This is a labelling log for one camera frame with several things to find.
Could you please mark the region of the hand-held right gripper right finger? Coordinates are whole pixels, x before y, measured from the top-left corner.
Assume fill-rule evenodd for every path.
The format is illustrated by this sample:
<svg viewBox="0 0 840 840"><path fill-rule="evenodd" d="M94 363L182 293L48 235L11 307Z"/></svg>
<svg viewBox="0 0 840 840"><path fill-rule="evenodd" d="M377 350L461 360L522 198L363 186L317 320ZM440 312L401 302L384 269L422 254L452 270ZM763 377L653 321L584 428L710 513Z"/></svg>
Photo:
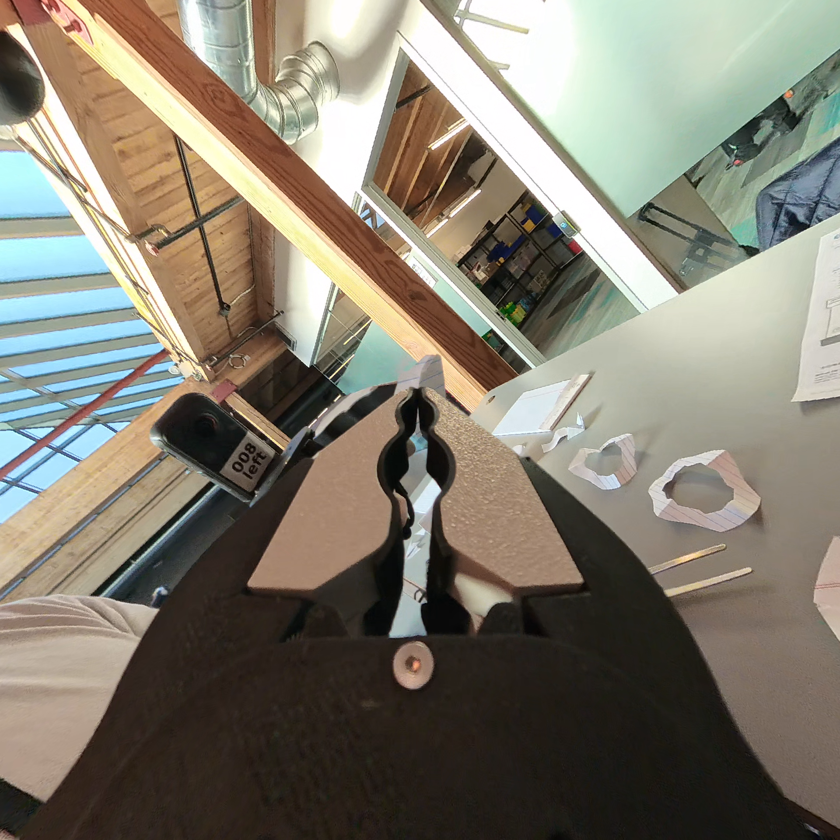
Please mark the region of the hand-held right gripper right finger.
<svg viewBox="0 0 840 840"><path fill-rule="evenodd" d="M430 511L423 624L476 633L494 606L584 590L584 578L522 460L444 397L420 390Z"/></svg>

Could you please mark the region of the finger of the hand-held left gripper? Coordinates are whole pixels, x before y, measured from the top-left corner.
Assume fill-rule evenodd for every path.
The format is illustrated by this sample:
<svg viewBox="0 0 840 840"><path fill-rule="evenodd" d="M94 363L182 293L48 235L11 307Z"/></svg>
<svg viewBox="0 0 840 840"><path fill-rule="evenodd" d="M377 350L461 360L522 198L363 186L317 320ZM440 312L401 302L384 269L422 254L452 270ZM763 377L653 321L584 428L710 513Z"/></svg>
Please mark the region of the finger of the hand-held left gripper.
<svg viewBox="0 0 840 840"><path fill-rule="evenodd" d="M334 402L310 424L311 439L308 442L308 455L315 456L320 450L329 446L352 426L390 400L395 392L395 385L373 385Z"/></svg>

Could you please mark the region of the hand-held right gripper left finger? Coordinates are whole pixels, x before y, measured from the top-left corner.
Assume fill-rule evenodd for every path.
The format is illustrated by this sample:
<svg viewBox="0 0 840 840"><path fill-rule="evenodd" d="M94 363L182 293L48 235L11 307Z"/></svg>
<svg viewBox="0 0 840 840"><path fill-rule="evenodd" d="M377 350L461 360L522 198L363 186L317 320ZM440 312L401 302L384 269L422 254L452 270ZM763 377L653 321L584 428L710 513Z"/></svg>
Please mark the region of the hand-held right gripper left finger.
<svg viewBox="0 0 840 840"><path fill-rule="evenodd" d="M390 633L403 592L402 509L417 388L394 394L311 462L248 591L329 606L352 635Z"/></svg>

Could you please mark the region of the white folded paper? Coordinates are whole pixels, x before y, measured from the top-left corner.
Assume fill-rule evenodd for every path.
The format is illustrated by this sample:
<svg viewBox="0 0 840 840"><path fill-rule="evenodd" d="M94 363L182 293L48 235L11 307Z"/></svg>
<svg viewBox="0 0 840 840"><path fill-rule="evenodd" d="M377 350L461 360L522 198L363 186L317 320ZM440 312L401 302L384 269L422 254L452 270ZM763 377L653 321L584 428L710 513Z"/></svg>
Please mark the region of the white folded paper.
<svg viewBox="0 0 840 840"><path fill-rule="evenodd" d="M546 444L542 444L541 449L544 454L549 453L553 450L558 443L563 440L570 440L573 439L585 431L585 421L583 416L580 413L577 413L575 422L572 425L565 426L565 427L556 427L553 430L552 437L550 441Z"/></svg>

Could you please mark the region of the red pipe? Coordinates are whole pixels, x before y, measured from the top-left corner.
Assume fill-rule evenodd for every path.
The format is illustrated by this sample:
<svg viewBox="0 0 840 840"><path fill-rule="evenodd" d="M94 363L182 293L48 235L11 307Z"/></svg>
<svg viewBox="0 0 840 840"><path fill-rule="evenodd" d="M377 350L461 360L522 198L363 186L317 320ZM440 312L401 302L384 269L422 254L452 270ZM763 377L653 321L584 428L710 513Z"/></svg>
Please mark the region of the red pipe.
<svg viewBox="0 0 840 840"><path fill-rule="evenodd" d="M85 404L84 406L78 408L73 414L69 415L68 418L63 420L58 426L54 427L51 432L47 433L41 438L36 439L36 441L34 441L26 450L24 450L23 452L6 462L6 464L4 464L1 467L1 481L5 482L5 479L12 472L14 472L17 468L25 464L26 461L37 456L39 452L43 451L46 448L49 448L57 438L63 435L63 433L65 433L67 430L74 426L81 425L82 421L88 419L100 407L105 406L107 403L109 403L113 398L120 394L121 391L123 391L127 387L131 387L137 380L146 375L151 368L162 364L169 358L169 351L161 350L158 353L149 357L138 367L133 369L130 373L126 374L122 379L112 383L106 390L104 390L98 396L96 396L95 399Z"/></svg>

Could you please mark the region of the glass skylight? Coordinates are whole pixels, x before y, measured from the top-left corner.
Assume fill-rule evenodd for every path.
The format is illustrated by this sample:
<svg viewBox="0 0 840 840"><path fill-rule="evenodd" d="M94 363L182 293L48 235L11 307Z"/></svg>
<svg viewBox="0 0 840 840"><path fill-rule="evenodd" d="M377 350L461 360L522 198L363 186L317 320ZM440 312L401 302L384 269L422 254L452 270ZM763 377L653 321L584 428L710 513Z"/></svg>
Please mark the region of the glass skylight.
<svg viewBox="0 0 840 840"><path fill-rule="evenodd" d="M1 153L1 463L162 352L39 163ZM169 358L93 408L1 484L1 521L21 511L183 378Z"/></svg>

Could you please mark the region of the brown tweezers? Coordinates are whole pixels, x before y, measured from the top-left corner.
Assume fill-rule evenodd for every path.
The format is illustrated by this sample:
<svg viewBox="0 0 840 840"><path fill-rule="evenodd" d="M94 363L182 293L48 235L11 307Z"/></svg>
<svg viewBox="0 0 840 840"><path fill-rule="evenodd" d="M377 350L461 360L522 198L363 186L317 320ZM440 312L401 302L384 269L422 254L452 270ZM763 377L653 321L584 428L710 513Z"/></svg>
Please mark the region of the brown tweezers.
<svg viewBox="0 0 840 840"><path fill-rule="evenodd" d="M691 562L709 557L713 554L721 553L721 552L725 551L726 549L727 549L727 545L725 543L715 544L715 545L712 545L708 548L701 549L701 550L691 552L691 553L687 553L687 554L681 555L681 556L679 556L675 559L672 559L672 560L669 560L669 561L666 561L666 562L663 562L663 563L659 563L655 566L648 567L647 572L650 573L653 576L656 576L658 574L662 574L664 572L671 571L671 570L673 570L673 569L675 569L675 568L677 568L681 565L685 565L685 564L688 564L688 563L691 563ZM687 595L687 594L694 593L694 592L700 592L700 591L703 591L703 590L706 590L706 589L710 589L711 587L716 586L716 585L722 585L724 583L729 583L730 581L735 581L737 579L740 579L740 578L742 578L744 576L747 576L749 574L752 574L752 573L753 573L753 568L745 567L745 568L741 568L741 569L738 569L738 570L733 570L733 571L730 571L730 572L727 572L727 573L724 573L724 574L715 575L715 576L712 576L710 578L707 578L707 579L704 579L704 580L701 580L701 581L696 581L696 582L692 582L692 583L687 583L687 584L682 584L682 585L666 588L666 589L664 589L664 593L668 598L673 599L673 598L676 598L676 597L681 596L681 595Z"/></svg>

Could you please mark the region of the metal storage shelf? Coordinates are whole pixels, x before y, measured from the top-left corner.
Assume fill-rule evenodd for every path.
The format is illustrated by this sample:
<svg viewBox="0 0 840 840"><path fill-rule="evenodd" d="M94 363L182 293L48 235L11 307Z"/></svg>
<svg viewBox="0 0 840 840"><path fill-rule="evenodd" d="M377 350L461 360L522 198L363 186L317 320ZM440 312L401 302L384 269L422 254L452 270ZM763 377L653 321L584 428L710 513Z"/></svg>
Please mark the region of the metal storage shelf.
<svg viewBox="0 0 840 840"><path fill-rule="evenodd" d="M457 268L514 327L520 328L582 247L530 192L488 222Z"/></svg>

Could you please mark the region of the black hand trolley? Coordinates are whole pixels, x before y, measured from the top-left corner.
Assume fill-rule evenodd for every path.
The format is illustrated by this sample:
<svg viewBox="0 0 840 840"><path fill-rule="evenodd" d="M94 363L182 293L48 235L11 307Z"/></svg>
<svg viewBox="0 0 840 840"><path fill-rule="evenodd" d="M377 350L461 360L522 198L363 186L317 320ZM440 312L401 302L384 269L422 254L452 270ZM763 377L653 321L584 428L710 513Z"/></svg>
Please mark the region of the black hand trolley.
<svg viewBox="0 0 840 840"><path fill-rule="evenodd" d="M716 234L653 202L639 209L637 220L687 244L679 264L679 276L685 281L704 280L760 253L757 247Z"/></svg>

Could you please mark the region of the printed paper sheet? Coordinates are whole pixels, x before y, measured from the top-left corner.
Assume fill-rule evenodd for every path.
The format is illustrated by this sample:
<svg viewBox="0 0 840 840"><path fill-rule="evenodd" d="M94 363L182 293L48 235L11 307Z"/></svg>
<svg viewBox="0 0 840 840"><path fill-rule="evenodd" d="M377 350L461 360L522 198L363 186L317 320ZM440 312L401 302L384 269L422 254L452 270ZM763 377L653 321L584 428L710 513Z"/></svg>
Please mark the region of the printed paper sheet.
<svg viewBox="0 0 840 840"><path fill-rule="evenodd" d="M839 396L839 231L820 240L793 403Z"/></svg>

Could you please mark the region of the black dome lamp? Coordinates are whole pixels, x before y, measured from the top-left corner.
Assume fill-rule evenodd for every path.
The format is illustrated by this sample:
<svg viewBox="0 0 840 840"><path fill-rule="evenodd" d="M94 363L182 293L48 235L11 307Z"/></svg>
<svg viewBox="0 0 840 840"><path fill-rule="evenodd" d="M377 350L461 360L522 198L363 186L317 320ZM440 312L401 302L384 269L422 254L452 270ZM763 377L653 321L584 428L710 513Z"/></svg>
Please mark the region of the black dome lamp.
<svg viewBox="0 0 840 840"><path fill-rule="evenodd" d="M46 84L32 56L7 31L1 33L1 124L35 117L46 100Z"/></svg>

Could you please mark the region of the navy puffer jacket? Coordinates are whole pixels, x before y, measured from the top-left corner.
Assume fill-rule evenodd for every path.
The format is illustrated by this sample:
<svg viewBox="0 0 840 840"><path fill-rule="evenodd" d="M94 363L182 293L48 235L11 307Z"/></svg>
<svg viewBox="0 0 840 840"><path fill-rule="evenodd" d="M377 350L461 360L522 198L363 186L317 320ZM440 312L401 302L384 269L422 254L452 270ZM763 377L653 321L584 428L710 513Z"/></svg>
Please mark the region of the navy puffer jacket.
<svg viewBox="0 0 840 840"><path fill-rule="evenodd" d="M758 248L766 251L839 212L838 143L826 146L757 195Z"/></svg>

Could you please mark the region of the black office chair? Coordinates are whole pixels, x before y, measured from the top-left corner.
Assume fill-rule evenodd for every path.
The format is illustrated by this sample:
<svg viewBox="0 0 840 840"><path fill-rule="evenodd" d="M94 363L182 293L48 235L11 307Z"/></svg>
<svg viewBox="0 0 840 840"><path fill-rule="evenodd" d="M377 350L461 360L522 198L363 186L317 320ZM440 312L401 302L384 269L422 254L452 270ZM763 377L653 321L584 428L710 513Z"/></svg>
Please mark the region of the black office chair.
<svg viewBox="0 0 840 840"><path fill-rule="evenodd" d="M721 144L725 171L754 160L775 137L792 133L818 103L838 92L838 61L811 71Z"/></svg>

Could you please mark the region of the light wooden post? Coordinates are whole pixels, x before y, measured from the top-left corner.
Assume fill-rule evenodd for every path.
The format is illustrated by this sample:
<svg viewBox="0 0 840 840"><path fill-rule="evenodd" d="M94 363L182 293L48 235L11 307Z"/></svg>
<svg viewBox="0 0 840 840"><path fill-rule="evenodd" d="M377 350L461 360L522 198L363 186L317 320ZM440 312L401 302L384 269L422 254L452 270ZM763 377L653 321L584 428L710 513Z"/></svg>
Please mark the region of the light wooden post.
<svg viewBox="0 0 840 840"><path fill-rule="evenodd" d="M72 39L405 352L438 354L448 390L474 410L515 371L277 137L145 2L67 2Z"/></svg>

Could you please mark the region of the spiral metal duct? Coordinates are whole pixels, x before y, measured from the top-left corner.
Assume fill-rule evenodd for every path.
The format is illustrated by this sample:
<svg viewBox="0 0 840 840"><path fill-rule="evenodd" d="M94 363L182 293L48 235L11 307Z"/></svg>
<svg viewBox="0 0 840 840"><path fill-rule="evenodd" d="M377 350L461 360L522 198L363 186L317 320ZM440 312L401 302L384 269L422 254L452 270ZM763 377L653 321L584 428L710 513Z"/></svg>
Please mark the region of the spiral metal duct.
<svg viewBox="0 0 840 840"><path fill-rule="evenodd" d="M182 36L190 50L274 133L295 144L319 126L320 110L340 94L340 75L327 47L314 40L283 59L276 81L256 71L251 1L178 1Z"/></svg>

